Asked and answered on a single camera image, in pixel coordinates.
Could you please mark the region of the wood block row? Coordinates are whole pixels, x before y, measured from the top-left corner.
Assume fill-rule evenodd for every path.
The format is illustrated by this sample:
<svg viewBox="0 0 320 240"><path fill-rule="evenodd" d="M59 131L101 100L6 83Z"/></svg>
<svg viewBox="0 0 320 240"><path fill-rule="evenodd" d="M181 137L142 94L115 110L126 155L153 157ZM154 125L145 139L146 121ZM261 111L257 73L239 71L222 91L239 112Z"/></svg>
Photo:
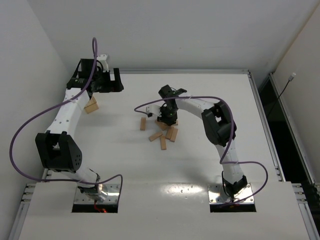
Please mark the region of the wood block row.
<svg viewBox="0 0 320 240"><path fill-rule="evenodd" d="M177 138L177 135L178 135L178 129L177 128L174 128L172 130L172 134L171 134L171 137L170 137L170 141L171 142L175 142L176 141L176 138Z"/></svg>
<svg viewBox="0 0 320 240"><path fill-rule="evenodd" d="M164 135L160 137L160 147L161 147L161 150L167 149L166 137Z"/></svg>
<svg viewBox="0 0 320 240"><path fill-rule="evenodd" d="M170 140L171 137L172 137L172 134L173 134L173 130L174 130L174 127L173 126L169 126L167 128L167 131L166 131L166 135L165 135L165 138Z"/></svg>

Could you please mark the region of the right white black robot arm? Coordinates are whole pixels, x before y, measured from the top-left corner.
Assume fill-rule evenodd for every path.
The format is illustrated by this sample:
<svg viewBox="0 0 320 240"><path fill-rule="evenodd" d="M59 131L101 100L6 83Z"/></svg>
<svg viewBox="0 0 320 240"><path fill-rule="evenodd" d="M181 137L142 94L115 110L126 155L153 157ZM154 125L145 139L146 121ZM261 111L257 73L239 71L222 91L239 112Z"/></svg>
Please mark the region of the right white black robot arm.
<svg viewBox="0 0 320 240"><path fill-rule="evenodd" d="M158 121L169 126L178 119L178 110L187 111L199 117L207 139L216 147L223 168L222 183L227 196L234 198L248 183L243 173L235 146L237 126L232 121L230 111L221 100L212 103L200 98L192 98L183 88L173 90L163 86L158 94L165 102L160 107Z"/></svg>

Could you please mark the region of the wood block tower base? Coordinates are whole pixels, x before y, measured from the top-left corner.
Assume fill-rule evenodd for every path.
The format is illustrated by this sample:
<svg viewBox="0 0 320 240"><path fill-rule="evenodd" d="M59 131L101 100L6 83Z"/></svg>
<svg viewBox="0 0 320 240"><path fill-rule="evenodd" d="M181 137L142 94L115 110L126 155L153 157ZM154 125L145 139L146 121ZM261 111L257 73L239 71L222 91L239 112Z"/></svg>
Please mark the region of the wood block tower base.
<svg viewBox="0 0 320 240"><path fill-rule="evenodd" d="M155 121L155 124L162 130L165 131L169 128L169 126L163 122Z"/></svg>

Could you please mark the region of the wood block diagonal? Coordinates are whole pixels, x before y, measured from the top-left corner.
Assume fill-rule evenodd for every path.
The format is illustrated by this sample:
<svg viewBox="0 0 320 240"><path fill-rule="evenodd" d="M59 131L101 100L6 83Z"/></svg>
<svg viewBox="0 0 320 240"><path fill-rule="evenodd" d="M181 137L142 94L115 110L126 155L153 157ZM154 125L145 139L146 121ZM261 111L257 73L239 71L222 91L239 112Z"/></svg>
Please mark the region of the wood block diagonal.
<svg viewBox="0 0 320 240"><path fill-rule="evenodd" d="M153 135L151 135L148 139L150 142L153 142L154 140L160 138L163 135L162 131L156 132Z"/></svg>

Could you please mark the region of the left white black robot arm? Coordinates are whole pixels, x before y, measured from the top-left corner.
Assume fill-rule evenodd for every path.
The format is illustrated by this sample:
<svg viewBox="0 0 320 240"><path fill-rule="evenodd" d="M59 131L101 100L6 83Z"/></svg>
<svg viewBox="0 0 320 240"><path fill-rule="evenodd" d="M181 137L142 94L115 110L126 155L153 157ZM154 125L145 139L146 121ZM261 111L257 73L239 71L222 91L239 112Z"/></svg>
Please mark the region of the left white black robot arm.
<svg viewBox="0 0 320 240"><path fill-rule="evenodd" d="M94 93L121 92L124 86L120 71L114 68L111 79L107 54L96 60L82 58L66 84L62 105L52 124L35 138L42 166L75 180L81 193L98 196L103 193L100 176L86 166L83 154L74 140L76 127L85 106Z"/></svg>

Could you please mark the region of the wooden block box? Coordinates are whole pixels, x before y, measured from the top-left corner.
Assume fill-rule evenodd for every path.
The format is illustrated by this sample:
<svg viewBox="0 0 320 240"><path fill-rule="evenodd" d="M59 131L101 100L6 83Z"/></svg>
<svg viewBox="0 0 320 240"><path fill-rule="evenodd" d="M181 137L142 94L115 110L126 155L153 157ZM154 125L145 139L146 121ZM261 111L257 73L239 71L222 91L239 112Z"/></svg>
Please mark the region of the wooden block box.
<svg viewBox="0 0 320 240"><path fill-rule="evenodd" d="M92 113L92 112L94 112L94 111L96 111L98 109L99 109L99 106L98 106L97 100L95 99L94 96L92 96L91 99L85 105L84 111L87 114L90 114L90 113Z"/></svg>

